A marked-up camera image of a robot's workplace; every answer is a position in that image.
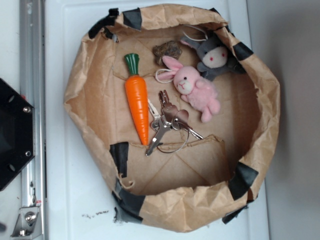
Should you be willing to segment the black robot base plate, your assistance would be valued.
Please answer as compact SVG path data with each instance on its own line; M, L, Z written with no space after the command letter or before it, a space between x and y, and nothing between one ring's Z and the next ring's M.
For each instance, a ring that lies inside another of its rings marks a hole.
M34 107L0 80L0 190L34 158Z

